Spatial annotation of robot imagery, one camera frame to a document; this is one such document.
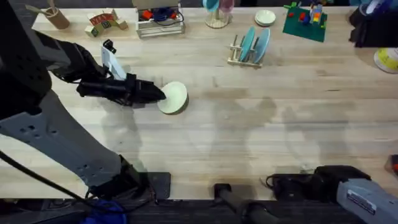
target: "dish rack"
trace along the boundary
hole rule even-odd
[[[248,54],[246,55],[246,58],[244,58],[242,61],[240,61],[240,57],[242,54],[242,44],[244,40],[244,36],[242,38],[242,41],[239,45],[236,45],[236,41],[238,39],[238,35],[235,35],[234,42],[229,46],[229,49],[231,51],[231,54],[227,60],[227,62],[231,65],[240,65],[240,66],[249,66],[249,67],[254,67],[254,68],[261,68],[262,67],[262,60],[263,58],[260,59],[258,63],[254,63],[254,49],[256,48],[257,42],[259,41],[259,37],[256,38],[255,43],[253,46],[250,48]]]

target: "white bowl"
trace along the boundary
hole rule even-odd
[[[260,10],[256,13],[254,20],[260,26],[270,26],[275,22],[276,16],[275,13],[270,10]]]

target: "pen holder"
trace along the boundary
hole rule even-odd
[[[57,28],[57,29],[66,29],[69,26],[69,20],[62,14],[59,8],[55,8],[56,11],[53,13],[52,8],[48,8],[45,11],[51,13],[51,16],[45,15],[45,17]]]

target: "white plate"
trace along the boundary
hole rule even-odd
[[[170,82],[162,88],[165,100],[157,102],[157,107],[165,114],[172,114],[180,110],[187,101],[188,91],[183,83]]]
[[[264,26],[269,26],[273,24],[276,20],[275,13],[270,10],[260,10],[256,13],[256,22],[263,24]]]
[[[267,27],[267,26],[273,25],[273,23],[271,23],[271,24],[263,24],[263,23],[259,22],[256,18],[254,18],[254,20],[257,23],[257,25],[259,25],[259,26]]]

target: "label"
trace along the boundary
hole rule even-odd
[[[361,208],[365,209],[372,215],[376,213],[377,207],[375,204],[373,204],[369,200],[366,200],[365,198],[353,192],[352,190],[347,191],[347,199],[359,205]]]

